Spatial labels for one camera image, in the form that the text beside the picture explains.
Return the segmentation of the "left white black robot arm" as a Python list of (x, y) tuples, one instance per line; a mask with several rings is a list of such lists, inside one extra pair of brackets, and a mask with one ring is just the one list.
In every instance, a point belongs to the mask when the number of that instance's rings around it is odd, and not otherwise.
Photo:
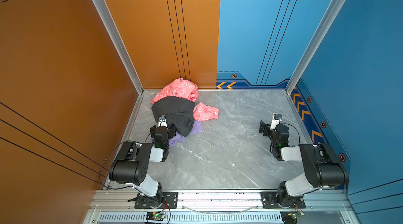
[(132, 188), (138, 194), (128, 202), (136, 209), (158, 209), (170, 206), (171, 195), (165, 196), (160, 182), (148, 174), (149, 163), (165, 162), (169, 155), (169, 139), (176, 136), (176, 127), (160, 125), (150, 130), (152, 143), (127, 141), (122, 144), (109, 169), (109, 179)]

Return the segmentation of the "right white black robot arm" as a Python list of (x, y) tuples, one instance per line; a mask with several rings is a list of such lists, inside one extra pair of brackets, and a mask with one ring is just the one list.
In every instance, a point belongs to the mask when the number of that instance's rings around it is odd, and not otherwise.
[(348, 184), (348, 172), (329, 144), (289, 145), (289, 126), (273, 119), (260, 122), (259, 132), (269, 137), (270, 152), (278, 161), (301, 162), (303, 173), (280, 183), (276, 192), (260, 193), (265, 209), (305, 208), (304, 197), (323, 188)]

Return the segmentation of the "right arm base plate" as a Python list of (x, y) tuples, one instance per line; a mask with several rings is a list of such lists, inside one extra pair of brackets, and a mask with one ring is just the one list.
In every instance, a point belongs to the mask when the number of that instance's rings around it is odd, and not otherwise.
[(260, 193), (261, 202), (264, 209), (275, 209), (275, 208), (306, 208), (305, 201), (303, 197), (292, 197), (287, 193), (280, 195), (278, 192), (274, 191), (262, 191)]

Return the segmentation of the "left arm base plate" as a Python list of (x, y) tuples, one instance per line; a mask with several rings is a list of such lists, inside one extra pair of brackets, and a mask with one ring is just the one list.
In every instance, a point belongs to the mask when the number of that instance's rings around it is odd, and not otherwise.
[(142, 196), (140, 193), (136, 196), (135, 209), (176, 209), (178, 203), (178, 192), (163, 191), (157, 193), (154, 197)]

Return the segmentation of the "pink patterned jacket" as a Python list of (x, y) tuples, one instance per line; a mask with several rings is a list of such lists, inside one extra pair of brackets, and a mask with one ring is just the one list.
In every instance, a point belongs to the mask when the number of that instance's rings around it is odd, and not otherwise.
[[(166, 97), (184, 98), (196, 103), (199, 97), (198, 86), (184, 78), (177, 78), (166, 85), (151, 101), (155, 104)], [(219, 119), (219, 109), (200, 102), (193, 109), (193, 116), (196, 121), (208, 121)]]

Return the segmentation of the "black sweatshirt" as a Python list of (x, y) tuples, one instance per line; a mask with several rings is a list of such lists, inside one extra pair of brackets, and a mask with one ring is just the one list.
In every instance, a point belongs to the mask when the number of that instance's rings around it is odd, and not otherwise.
[(195, 122), (194, 108), (195, 103), (184, 98), (166, 97), (153, 104), (152, 112), (156, 122), (159, 116), (165, 116), (168, 128), (175, 125), (176, 132), (187, 137)]

